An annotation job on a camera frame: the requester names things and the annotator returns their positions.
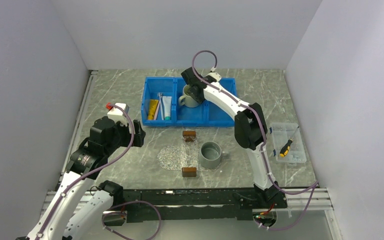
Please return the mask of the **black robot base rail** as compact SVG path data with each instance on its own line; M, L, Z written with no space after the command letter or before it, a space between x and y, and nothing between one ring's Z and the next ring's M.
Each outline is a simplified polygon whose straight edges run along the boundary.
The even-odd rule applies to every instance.
M284 193L273 186L239 188L124 189L106 180L97 190L109 192L112 208L128 223L157 220L236 219L250 221L258 210L287 208Z

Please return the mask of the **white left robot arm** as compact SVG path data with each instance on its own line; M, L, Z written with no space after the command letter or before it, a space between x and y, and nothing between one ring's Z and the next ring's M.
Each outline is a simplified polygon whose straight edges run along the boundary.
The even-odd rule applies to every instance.
M123 187L105 180L86 205L75 211L91 189L108 158L120 147L142 147L146 132L137 119L129 122L104 116L97 119L89 136L70 156L60 186L46 211L24 240L79 240L107 209L124 203Z

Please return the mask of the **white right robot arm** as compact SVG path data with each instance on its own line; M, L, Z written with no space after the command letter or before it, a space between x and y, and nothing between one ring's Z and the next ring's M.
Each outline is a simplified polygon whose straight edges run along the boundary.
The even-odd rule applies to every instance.
M181 73L189 86L188 94L198 103L209 101L227 113L234 120L234 137L239 146L246 150L253 170L253 184L256 203L267 208L279 193L267 155L267 125L258 103L250 104L227 91L221 84L221 76L210 72L205 77L190 67Z

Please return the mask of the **grey ceramic mug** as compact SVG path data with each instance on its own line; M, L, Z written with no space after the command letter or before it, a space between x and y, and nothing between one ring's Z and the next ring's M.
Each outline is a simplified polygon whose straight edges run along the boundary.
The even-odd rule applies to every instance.
M215 170L223 160L229 157L230 153L223 151L221 146L213 141L204 142L198 154L200 166L209 170Z

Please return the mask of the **cream ceramic mug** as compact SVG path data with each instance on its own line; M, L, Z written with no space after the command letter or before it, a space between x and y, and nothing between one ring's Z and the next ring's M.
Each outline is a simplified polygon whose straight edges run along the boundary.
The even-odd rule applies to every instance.
M182 95L178 98L178 105L180 107L196 108L200 105L199 102L195 101L190 95L190 85L185 85L182 89Z

